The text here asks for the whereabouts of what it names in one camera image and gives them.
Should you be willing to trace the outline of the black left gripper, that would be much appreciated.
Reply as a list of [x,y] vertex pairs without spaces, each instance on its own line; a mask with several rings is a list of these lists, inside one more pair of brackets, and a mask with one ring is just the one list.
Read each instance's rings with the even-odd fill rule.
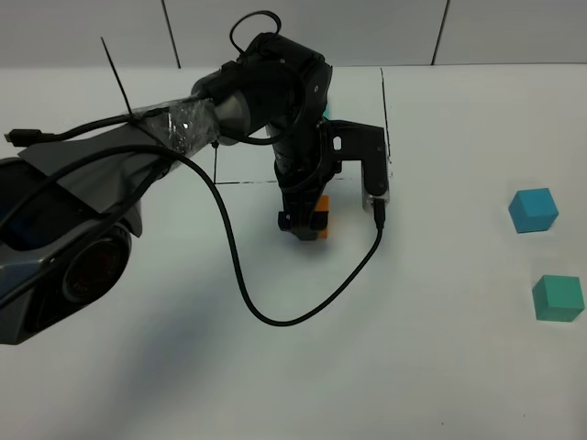
[[326,184],[342,170],[334,158],[333,122],[303,122],[272,144],[274,170],[282,193],[278,227],[301,241],[316,241],[312,217]]

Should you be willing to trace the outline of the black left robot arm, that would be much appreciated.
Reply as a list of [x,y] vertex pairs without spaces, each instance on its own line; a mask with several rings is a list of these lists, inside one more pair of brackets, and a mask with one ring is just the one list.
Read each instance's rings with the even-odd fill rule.
[[332,69],[259,34],[190,94],[54,134],[15,129],[1,163],[1,341],[18,345],[108,293],[142,232],[156,181],[217,145],[269,145],[287,201],[318,198]]

